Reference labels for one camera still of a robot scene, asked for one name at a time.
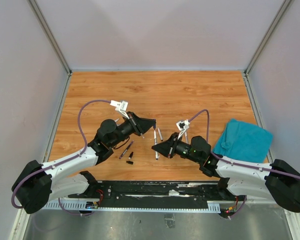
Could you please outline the blue pen cap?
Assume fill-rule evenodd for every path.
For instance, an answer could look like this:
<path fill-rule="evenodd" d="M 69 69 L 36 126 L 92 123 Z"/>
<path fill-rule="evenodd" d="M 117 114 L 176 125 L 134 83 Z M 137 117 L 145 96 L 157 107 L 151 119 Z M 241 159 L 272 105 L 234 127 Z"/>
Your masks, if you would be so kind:
<path fill-rule="evenodd" d="M 153 124 L 153 129 L 155 130 L 155 129 L 156 129 L 156 127 L 157 127 L 157 122 L 156 122 L 156 120 L 155 120 L 155 119 L 154 119 L 153 121 L 154 121 L 154 124 Z"/>

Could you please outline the white pen black tip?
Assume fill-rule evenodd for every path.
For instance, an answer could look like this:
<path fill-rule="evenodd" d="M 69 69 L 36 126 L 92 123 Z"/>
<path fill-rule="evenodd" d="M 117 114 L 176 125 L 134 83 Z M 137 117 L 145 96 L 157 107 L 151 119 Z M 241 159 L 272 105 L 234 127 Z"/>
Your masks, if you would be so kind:
<path fill-rule="evenodd" d="M 157 132 L 156 129 L 153 130 L 154 146 L 157 144 Z M 159 153 L 155 151 L 155 160 L 159 160 Z"/>

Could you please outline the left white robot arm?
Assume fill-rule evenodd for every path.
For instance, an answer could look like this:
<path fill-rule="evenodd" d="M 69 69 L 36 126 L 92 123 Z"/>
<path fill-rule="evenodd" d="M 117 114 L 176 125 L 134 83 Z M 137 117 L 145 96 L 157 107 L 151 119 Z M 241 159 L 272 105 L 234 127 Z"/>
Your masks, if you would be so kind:
<path fill-rule="evenodd" d="M 130 135 L 142 136 L 156 125 L 155 119 L 138 117 L 131 111 L 127 115 L 121 124 L 104 120 L 94 139 L 77 152 L 50 162 L 28 162 L 12 185 L 12 199 L 18 200 L 27 214 L 34 214 L 57 198 L 73 194 L 93 197 L 97 185 L 79 171 L 104 162 Z"/>

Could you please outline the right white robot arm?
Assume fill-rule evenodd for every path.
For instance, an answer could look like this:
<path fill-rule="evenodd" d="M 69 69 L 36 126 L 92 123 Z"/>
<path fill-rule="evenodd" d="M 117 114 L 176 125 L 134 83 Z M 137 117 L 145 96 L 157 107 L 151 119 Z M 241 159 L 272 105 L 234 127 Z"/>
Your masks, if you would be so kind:
<path fill-rule="evenodd" d="M 273 200 L 290 212 L 300 213 L 300 173 L 284 160 L 276 159 L 273 163 L 235 160 L 214 153 L 202 136 L 194 136 L 186 143 L 177 132 L 151 148 L 169 159 L 178 155 L 195 162 L 204 175 L 219 178 L 216 193 L 222 200 L 252 196 Z"/>

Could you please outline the white marker yellow end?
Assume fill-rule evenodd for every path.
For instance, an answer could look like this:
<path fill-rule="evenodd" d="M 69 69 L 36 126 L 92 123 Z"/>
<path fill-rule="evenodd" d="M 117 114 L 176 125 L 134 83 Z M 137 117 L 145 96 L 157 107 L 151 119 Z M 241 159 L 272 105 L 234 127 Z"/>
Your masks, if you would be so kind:
<path fill-rule="evenodd" d="M 184 133 L 184 136 L 185 136 L 185 142 L 186 142 L 187 144 L 189 144 L 188 133 L 185 132 L 185 133 Z"/>

